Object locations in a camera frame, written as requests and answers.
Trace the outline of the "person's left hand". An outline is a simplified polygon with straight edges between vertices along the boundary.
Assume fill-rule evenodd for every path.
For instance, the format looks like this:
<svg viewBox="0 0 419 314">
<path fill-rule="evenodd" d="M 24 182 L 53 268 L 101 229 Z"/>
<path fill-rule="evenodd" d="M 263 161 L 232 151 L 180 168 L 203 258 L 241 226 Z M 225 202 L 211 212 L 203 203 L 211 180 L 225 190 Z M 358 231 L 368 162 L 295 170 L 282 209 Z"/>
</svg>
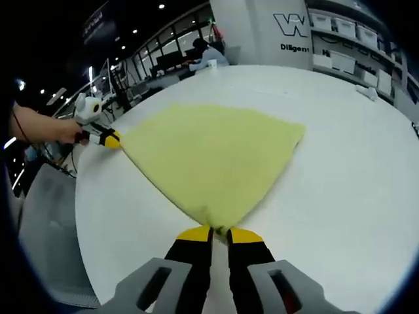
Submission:
<svg viewBox="0 0 419 314">
<path fill-rule="evenodd" d="M 76 143 L 76 137 L 81 134 L 83 129 L 74 120 L 58 120 L 54 119 L 50 123 L 49 141 L 58 141 L 64 144 Z"/>
</svg>

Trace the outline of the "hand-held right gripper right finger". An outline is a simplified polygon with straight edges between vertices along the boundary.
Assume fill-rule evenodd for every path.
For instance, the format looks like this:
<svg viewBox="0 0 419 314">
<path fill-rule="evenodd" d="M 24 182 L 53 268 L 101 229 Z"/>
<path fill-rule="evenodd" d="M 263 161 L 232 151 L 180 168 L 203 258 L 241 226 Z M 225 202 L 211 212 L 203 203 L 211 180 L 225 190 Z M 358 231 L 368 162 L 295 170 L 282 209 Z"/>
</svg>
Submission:
<svg viewBox="0 0 419 314">
<path fill-rule="evenodd" d="M 275 260 L 261 236 L 227 232 L 229 287 L 238 313 L 325 313 L 323 288 L 286 260 Z"/>
</svg>

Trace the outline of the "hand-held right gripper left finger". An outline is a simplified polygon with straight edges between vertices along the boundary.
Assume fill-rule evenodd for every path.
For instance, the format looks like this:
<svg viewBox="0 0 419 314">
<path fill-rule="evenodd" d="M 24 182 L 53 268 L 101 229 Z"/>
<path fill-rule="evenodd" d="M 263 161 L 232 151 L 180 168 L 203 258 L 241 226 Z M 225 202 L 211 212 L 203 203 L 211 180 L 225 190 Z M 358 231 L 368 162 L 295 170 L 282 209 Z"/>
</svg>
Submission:
<svg viewBox="0 0 419 314">
<path fill-rule="evenodd" d="M 164 258 L 152 258 L 115 289 L 113 313 L 201 313 L 210 285 L 213 228 L 181 232 Z"/>
</svg>

